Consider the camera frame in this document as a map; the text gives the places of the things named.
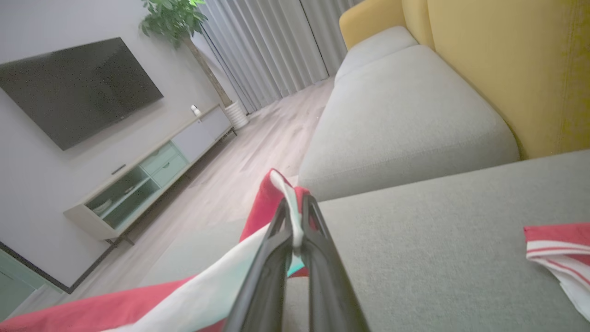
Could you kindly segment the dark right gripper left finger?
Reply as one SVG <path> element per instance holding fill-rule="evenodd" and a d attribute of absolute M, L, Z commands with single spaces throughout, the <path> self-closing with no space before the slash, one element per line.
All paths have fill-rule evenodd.
<path fill-rule="evenodd" d="M 224 332 L 282 332 L 293 237 L 289 205 L 283 198 L 225 320 Z"/>

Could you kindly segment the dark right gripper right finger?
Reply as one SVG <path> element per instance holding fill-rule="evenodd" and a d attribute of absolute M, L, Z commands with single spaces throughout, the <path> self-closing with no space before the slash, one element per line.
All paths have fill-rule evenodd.
<path fill-rule="evenodd" d="M 310 332 L 370 332 L 345 266 L 319 208 L 305 194 L 301 254 L 308 270 Z"/>

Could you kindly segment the red garment with number print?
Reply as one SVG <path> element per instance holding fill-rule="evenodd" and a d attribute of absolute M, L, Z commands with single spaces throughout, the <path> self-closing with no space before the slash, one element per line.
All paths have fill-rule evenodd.
<path fill-rule="evenodd" d="M 287 214 L 301 222 L 303 196 L 271 169 L 239 243 L 193 277 L 72 301 L 0 323 L 0 332 L 221 332 L 269 224 L 283 198 Z"/>

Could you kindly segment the red garment with white stripes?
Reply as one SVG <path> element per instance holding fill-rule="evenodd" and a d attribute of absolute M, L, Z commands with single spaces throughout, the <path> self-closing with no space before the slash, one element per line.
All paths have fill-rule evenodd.
<path fill-rule="evenodd" d="M 523 233 L 525 258 L 548 269 L 590 322 L 590 223 L 526 225 Z"/>

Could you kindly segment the grey and yellow sofa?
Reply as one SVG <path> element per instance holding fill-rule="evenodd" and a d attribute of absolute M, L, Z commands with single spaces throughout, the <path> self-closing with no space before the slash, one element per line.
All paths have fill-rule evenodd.
<path fill-rule="evenodd" d="M 533 240 L 590 244 L 590 150 L 323 202 L 374 332 L 590 332 Z"/>

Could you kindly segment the low TV cabinet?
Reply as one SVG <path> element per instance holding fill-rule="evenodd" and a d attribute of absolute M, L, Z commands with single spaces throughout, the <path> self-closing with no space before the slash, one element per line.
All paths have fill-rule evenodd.
<path fill-rule="evenodd" d="M 64 215 L 91 237 L 114 245 L 205 153 L 235 132 L 220 105 L 196 111 L 175 134 L 142 159 L 116 170 L 107 183 L 65 210 Z"/>

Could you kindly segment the white ribbed plant pot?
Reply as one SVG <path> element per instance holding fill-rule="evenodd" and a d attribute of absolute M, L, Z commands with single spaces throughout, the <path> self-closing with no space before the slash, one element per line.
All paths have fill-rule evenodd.
<path fill-rule="evenodd" d="M 225 115 L 230 120 L 234 130 L 240 130 L 249 124 L 247 112 L 244 111 L 242 103 L 236 101 L 224 109 Z"/>

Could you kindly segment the grey sofa seat cushion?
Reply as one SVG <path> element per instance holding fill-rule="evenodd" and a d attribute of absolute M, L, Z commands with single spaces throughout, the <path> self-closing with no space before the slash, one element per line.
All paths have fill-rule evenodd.
<path fill-rule="evenodd" d="M 348 50 L 336 72 L 335 82 L 369 63 L 418 44 L 403 26 L 394 26 L 378 32 Z"/>
<path fill-rule="evenodd" d="M 519 159 L 495 109 L 419 45 L 335 82 L 298 181 L 326 201 Z"/>

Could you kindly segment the grey pleated curtain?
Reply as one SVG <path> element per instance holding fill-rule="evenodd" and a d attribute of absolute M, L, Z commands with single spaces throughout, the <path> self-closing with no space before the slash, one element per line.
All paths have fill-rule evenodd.
<path fill-rule="evenodd" d="M 204 38 L 247 113 L 334 77 L 339 18 L 362 0 L 204 0 Z"/>

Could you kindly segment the yellow sofa back cushion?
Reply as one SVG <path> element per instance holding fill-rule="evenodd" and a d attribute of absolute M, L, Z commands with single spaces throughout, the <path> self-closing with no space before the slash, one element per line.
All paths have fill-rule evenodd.
<path fill-rule="evenodd" d="M 524 159 L 590 149 L 590 0 L 428 0 L 436 52 Z"/>
<path fill-rule="evenodd" d="M 402 0 L 363 0 L 342 14 L 339 25 L 349 51 L 381 31 L 405 26 Z"/>
<path fill-rule="evenodd" d="M 427 0 L 401 0 L 405 26 L 415 40 L 436 50 L 431 29 Z"/>

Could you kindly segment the black flat screen TV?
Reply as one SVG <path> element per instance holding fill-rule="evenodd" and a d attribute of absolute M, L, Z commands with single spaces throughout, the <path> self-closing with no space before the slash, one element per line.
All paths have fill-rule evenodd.
<path fill-rule="evenodd" d="M 0 88 L 63 151 L 164 97 L 120 37 L 0 64 Z"/>

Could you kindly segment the green potted tree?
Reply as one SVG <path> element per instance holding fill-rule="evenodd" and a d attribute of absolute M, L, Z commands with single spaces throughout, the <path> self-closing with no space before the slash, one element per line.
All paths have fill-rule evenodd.
<path fill-rule="evenodd" d="M 189 48 L 209 82 L 222 101 L 223 107 L 229 107 L 233 101 L 209 67 L 202 52 L 192 42 L 195 34 L 204 33 L 203 23 L 208 20 L 201 12 L 200 5 L 205 0 L 141 0 L 147 15 L 140 23 L 140 29 L 146 36 L 160 36 L 170 42 L 175 49 L 182 44 Z"/>

